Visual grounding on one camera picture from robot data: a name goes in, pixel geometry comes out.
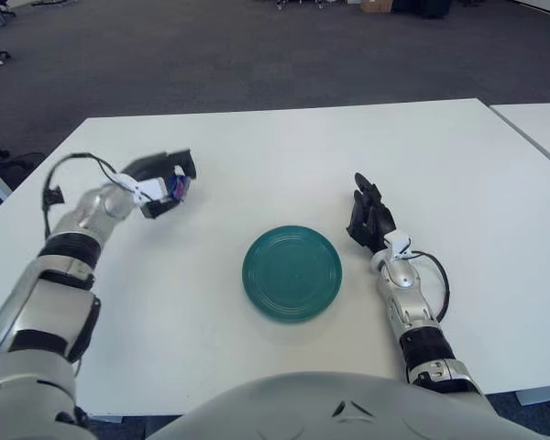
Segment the robotic hand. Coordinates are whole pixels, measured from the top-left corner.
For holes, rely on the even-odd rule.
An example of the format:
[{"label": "robotic hand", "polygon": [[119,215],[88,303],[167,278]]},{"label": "robotic hand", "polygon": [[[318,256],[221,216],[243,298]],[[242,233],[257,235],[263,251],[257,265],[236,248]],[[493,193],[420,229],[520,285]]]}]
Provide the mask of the robotic hand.
[{"label": "robotic hand", "polygon": [[428,390],[475,392],[479,387],[465,364],[455,358],[439,322],[446,314],[449,286],[445,278],[445,306],[434,316],[420,288],[420,275],[410,263],[418,256],[430,257],[446,276],[434,256],[412,251],[412,238],[396,229],[390,210],[381,202],[377,186],[361,174],[355,176],[358,191],[346,229],[361,246],[373,252],[371,266],[378,275],[377,287],[389,317],[391,329],[401,348],[408,383]]},{"label": "robotic hand", "polygon": [[[63,203],[61,189],[49,187],[52,174],[80,158],[98,161],[110,182],[87,192],[51,232],[49,206]],[[90,290],[100,253],[135,207],[155,218],[183,201],[195,177],[189,150],[136,160],[121,173],[90,153],[52,169],[43,191],[45,246],[0,309],[0,438],[93,438],[75,406],[72,363],[98,319],[100,301]]]}]

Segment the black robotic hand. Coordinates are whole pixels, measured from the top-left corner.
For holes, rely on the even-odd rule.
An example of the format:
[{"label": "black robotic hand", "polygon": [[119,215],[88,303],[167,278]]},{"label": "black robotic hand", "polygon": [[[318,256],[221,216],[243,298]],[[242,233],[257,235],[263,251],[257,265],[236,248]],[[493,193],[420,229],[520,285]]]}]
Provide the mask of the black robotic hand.
[{"label": "black robotic hand", "polygon": [[[183,175],[176,174],[175,167],[180,167]],[[170,192],[165,200],[156,200],[141,208],[146,218],[157,218],[180,204],[189,188],[190,180],[197,177],[190,150],[175,153],[159,153],[146,158],[137,159],[122,170],[138,182],[147,179],[161,178]]]},{"label": "black robotic hand", "polygon": [[360,246],[366,246],[374,254],[386,247],[383,237],[395,230],[395,222],[389,208],[381,202],[377,186],[360,173],[355,174],[355,182],[358,190],[346,231]]}]

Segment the metal arm segment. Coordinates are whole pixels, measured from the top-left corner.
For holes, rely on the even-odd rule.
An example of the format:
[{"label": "metal arm segment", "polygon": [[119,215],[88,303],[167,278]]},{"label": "metal arm segment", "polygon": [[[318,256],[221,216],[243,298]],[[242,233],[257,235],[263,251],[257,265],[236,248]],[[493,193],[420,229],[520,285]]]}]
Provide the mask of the metal arm segment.
[{"label": "metal arm segment", "polygon": [[[62,217],[0,309],[0,438],[94,438],[75,405],[72,363],[89,346],[100,310],[90,291],[95,266],[135,207],[154,218],[179,204],[195,167],[189,151],[161,153],[113,178]],[[143,202],[141,186],[156,196]]]}]

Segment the black joint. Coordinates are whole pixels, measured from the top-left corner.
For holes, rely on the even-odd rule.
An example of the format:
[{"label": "black joint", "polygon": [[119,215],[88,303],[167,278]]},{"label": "black joint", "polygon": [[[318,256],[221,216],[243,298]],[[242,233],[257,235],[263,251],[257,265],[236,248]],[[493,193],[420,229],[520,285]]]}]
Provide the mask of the black joint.
[{"label": "black joint", "polygon": [[413,380],[412,384],[442,394],[448,394],[450,392],[479,392],[477,387],[468,380],[451,379],[434,382],[430,379],[428,373],[420,373],[418,377]]},{"label": "black joint", "polygon": [[85,280],[80,280],[67,273],[61,273],[55,270],[45,270],[40,274],[42,280],[57,282],[64,286],[74,287],[76,289],[82,289],[83,291],[89,291],[94,286],[94,275],[89,274]]},{"label": "black joint", "polygon": [[67,342],[61,336],[40,330],[20,330],[8,351],[44,350],[64,357],[66,348]]},{"label": "black joint", "polygon": [[101,252],[100,244],[95,239],[86,234],[69,232],[50,237],[38,255],[71,257],[94,269]]},{"label": "black joint", "polygon": [[424,362],[455,359],[442,330],[435,327],[420,327],[404,333],[400,338],[400,347],[408,371]]}]

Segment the black office chair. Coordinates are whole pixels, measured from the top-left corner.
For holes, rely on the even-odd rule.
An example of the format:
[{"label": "black office chair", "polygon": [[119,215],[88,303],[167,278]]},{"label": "black office chair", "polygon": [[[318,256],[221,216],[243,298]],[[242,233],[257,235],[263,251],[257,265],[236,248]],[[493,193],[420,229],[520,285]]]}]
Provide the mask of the black office chair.
[{"label": "black office chair", "polygon": [[[24,171],[32,171],[33,168],[35,168],[35,165],[33,165],[31,162],[23,160],[23,157],[30,156],[30,155],[40,155],[44,159],[45,156],[42,153],[28,153],[22,156],[18,156],[17,158],[13,158],[12,160],[8,161],[0,161],[0,170],[6,170],[8,168],[13,167],[20,167]],[[5,149],[0,149],[0,160],[5,160],[10,158],[10,152]]]}]

